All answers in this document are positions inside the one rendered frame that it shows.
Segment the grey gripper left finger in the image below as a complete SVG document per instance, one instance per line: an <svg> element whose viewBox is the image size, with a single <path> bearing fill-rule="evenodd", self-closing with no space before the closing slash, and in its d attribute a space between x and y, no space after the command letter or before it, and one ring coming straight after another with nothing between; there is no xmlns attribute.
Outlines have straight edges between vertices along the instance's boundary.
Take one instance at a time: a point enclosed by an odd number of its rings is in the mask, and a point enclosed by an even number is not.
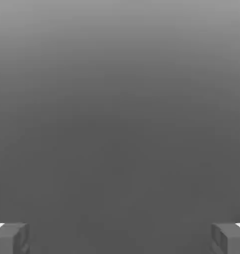
<svg viewBox="0 0 240 254"><path fill-rule="evenodd" d="M0 254L30 254L30 226L0 223Z"/></svg>

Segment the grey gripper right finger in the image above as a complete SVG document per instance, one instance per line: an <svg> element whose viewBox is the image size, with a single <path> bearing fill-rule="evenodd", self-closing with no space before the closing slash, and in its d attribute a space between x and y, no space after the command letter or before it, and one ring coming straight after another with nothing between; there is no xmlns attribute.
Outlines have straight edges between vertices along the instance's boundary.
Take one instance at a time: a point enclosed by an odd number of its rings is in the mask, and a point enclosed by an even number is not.
<svg viewBox="0 0 240 254"><path fill-rule="evenodd" d="M211 224L210 254L240 254L240 223Z"/></svg>

